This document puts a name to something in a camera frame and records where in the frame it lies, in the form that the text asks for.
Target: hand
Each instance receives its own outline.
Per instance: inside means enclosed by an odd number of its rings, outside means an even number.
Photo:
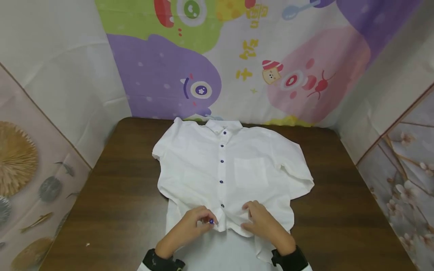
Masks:
[[[249,209],[249,217],[253,223],[243,223],[241,227],[254,235],[270,241],[280,253],[285,256],[296,250],[294,238],[257,200],[243,205],[243,210]]]
[[[211,230],[214,225],[208,223],[210,219],[213,219],[214,223],[218,224],[216,216],[205,206],[187,211],[178,224],[158,242],[155,248],[156,255],[163,259],[169,259],[178,248],[189,244],[197,237]]]

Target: shirt placket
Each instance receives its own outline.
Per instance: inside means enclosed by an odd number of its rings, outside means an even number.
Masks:
[[[218,161],[219,167],[218,167],[218,183],[217,183],[217,193],[218,193],[218,199],[220,201],[220,206],[224,210],[225,206],[225,200],[226,200],[226,166],[227,166],[227,143],[231,137],[231,132],[223,129],[223,131],[219,135],[219,152],[218,152]]]

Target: green cartoon shape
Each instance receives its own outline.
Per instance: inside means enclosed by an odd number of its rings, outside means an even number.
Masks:
[[[223,22],[215,0],[95,0],[109,34],[148,39],[151,34],[200,54],[218,41]]]

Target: white wall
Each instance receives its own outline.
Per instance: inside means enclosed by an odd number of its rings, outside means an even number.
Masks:
[[[91,166],[131,115],[92,0],[2,1],[0,62]]]
[[[355,163],[434,82],[433,10],[424,0],[343,105],[336,129]]]

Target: sleeve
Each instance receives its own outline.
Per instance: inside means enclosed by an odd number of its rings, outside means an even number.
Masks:
[[[274,266],[280,265],[283,271],[312,271],[301,249],[296,246],[296,250],[289,255],[281,256],[277,249],[271,252],[271,261]]]
[[[160,140],[155,144],[154,149],[152,150],[152,156],[155,159],[160,161],[160,159],[163,158],[164,154],[166,153],[166,150],[170,148],[173,139],[178,134],[182,123],[183,121],[179,117],[177,117],[173,121],[172,126],[170,126],[170,128],[163,134]]]
[[[182,271],[185,263],[181,260],[162,259],[155,253],[155,249],[150,249],[138,267],[137,271]]]
[[[292,178],[291,199],[299,198],[313,188],[313,178],[307,167],[300,145],[294,143],[277,132],[271,132],[271,149],[276,169],[285,169]]]

